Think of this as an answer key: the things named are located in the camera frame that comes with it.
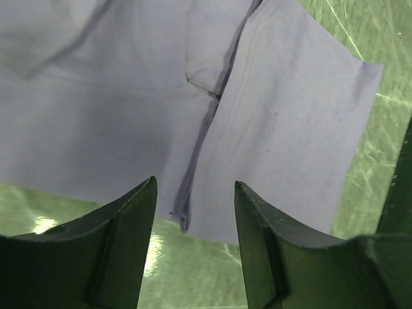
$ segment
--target cloth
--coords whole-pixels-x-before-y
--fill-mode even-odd
[[[329,231],[382,67],[296,0],[28,3],[0,4],[0,182],[106,203],[154,175],[158,215],[237,243],[242,180]],[[191,14],[228,27],[211,54]]]

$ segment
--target garment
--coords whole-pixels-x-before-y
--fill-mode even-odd
[[[382,67],[296,0],[34,2],[0,4],[0,182],[105,203],[153,175],[159,216],[237,243],[242,180],[329,231]]]

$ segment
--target gray cloth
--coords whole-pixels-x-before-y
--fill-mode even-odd
[[[227,43],[244,19],[221,33],[227,47],[213,63],[222,72],[214,66],[199,89],[187,82],[191,0],[64,0],[67,22],[56,28],[61,7],[21,6],[31,2],[0,4],[0,182],[104,203],[154,175],[158,215],[236,243],[234,181],[243,180],[329,231],[382,66],[353,58],[296,0],[264,0],[237,50]],[[252,1],[241,3],[245,14]],[[18,22],[2,18],[5,6]],[[207,90],[232,52],[216,109]]]

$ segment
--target green floor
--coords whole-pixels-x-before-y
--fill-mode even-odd
[[[332,233],[372,233],[412,107],[412,0],[301,0],[354,56],[385,64]],[[40,232],[98,205],[0,185],[0,233]],[[139,308],[246,308],[237,248],[184,236],[156,220]]]

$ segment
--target marble surface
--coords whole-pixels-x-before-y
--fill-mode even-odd
[[[371,118],[348,174],[332,234],[373,233],[412,107],[412,0],[301,0],[354,56],[385,64]],[[42,232],[98,207],[0,185],[0,233]],[[246,308],[239,250],[155,220],[141,309]]]

